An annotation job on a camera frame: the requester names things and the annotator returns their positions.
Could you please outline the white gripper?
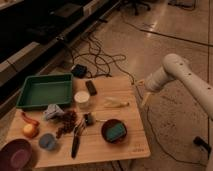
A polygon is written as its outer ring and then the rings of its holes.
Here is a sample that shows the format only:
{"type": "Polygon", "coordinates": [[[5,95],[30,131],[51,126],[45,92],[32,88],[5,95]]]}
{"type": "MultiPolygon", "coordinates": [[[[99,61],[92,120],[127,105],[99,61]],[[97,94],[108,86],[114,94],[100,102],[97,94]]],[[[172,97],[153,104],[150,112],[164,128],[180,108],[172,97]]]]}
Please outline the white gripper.
{"type": "Polygon", "coordinates": [[[162,67],[151,73],[145,80],[141,79],[136,81],[136,86],[145,85],[145,88],[150,91],[145,93],[141,106],[144,107],[146,105],[151,92],[161,91],[164,86],[171,81],[174,81],[174,78],[170,74],[168,74],[162,67]]]}

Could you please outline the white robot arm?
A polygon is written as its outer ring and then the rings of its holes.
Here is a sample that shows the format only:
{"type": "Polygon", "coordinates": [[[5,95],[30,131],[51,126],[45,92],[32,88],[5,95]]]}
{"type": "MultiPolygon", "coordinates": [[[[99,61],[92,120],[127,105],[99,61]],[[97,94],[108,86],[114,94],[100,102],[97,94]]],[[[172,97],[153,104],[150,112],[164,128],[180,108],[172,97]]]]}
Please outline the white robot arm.
{"type": "Polygon", "coordinates": [[[213,86],[198,77],[189,68],[188,60],[177,54],[166,55],[161,67],[145,79],[141,79],[139,84],[144,85],[148,92],[157,93],[174,80],[179,80],[185,86],[213,120],[213,86]]]}

